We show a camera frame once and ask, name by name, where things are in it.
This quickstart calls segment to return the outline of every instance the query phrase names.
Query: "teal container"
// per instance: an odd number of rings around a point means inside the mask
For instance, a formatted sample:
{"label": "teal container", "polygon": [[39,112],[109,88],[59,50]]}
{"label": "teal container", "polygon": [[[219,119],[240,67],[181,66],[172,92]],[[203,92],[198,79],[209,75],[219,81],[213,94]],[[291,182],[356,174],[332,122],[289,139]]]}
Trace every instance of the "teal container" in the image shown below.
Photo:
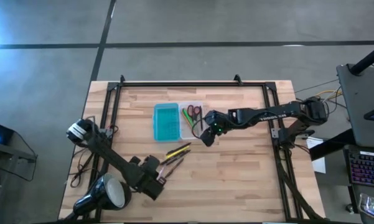
{"label": "teal container", "polygon": [[154,139],[159,142],[180,139],[179,105],[161,103],[154,107]]}

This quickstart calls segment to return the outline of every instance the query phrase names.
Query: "desk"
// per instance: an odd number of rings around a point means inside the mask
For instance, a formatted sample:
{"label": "desk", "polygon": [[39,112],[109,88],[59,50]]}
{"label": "desk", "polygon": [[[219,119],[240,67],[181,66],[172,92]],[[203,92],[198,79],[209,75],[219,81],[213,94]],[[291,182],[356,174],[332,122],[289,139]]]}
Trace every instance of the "desk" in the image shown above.
{"label": "desk", "polygon": [[[83,117],[101,119],[108,82],[92,82]],[[295,100],[292,83],[277,81],[279,103]],[[152,114],[157,103],[202,101],[209,110],[227,112],[230,108],[263,108],[263,91],[255,87],[122,87],[116,125],[119,131],[113,150],[126,160],[153,155],[162,160],[167,151],[182,142],[157,143],[153,139]],[[285,119],[285,125],[294,120]],[[216,138],[212,147],[192,141],[191,153],[176,169],[156,201],[133,194],[130,204],[120,211],[103,211],[102,222],[275,222],[284,221],[281,194],[267,122],[246,130],[234,130]],[[293,149],[292,162],[300,192],[324,217],[310,156]],[[86,153],[82,162],[88,157]],[[75,172],[79,154],[73,158]],[[121,179],[110,166],[109,172]],[[78,188],[65,189],[59,218],[66,217],[88,187],[84,174]]]}

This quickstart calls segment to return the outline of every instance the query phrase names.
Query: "yellow pen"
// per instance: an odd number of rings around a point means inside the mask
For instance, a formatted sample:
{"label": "yellow pen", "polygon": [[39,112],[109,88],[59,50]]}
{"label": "yellow pen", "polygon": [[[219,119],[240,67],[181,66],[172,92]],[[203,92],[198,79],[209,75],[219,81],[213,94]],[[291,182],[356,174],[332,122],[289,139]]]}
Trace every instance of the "yellow pen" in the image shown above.
{"label": "yellow pen", "polygon": [[178,150],[178,151],[176,151],[176,152],[173,152],[172,154],[169,154],[168,156],[166,156],[166,159],[168,159],[168,158],[170,158],[170,157],[173,157],[173,156],[177,155],[178,153],[180,153],[180,152],[182,152],[182,151],[184,151],[184,150],[186,150],[186,149],[188,149],[188,148],[189,148],[189,145],[183,147],[182,149],[180,149],[180,150]]}

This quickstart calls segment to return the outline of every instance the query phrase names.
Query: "keyboard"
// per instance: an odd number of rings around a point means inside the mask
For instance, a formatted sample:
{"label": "keyboard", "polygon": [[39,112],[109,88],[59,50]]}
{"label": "keyboard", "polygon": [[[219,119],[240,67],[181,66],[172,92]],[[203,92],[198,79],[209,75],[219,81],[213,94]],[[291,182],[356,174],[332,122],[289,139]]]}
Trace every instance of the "keyboard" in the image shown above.
{"label": "keyboard", "polygon": [[349,151],[348,159],[352,183],[374,187],[374,152]]}

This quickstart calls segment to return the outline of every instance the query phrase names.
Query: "plastic container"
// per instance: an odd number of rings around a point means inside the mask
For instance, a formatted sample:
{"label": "plastic container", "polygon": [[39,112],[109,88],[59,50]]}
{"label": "plastic container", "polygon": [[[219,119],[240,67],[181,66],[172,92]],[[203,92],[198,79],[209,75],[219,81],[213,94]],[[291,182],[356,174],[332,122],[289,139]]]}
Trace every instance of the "plastic container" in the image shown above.
{"label": "plastic container", "polygon": [[180,116],[177,103],[161,103],[154,107],[154,139],[159,142],[180,139]]}
{"label": "plastic container", "polygon": [[[188,124],[188,122],[185,120],[184,116],[182,115],[182,109],[187,109],[189,105],[193,105],[194,107],[200,106],[202,108],[202,116],[205,116],[206,112],[203,108],[203,103],[200,101],[190,101],[190,102],[182,102],[179,103],[179,120],[180,120],[180,137],[183,140],[191,140],[196,139],[191,131],[191,126]],[[198,124],[194,127],[194,134],[196,136],[200,136],[203,131],[206,129],[206,122],[203,121],[203,129],[200,128],[200,121]]]}

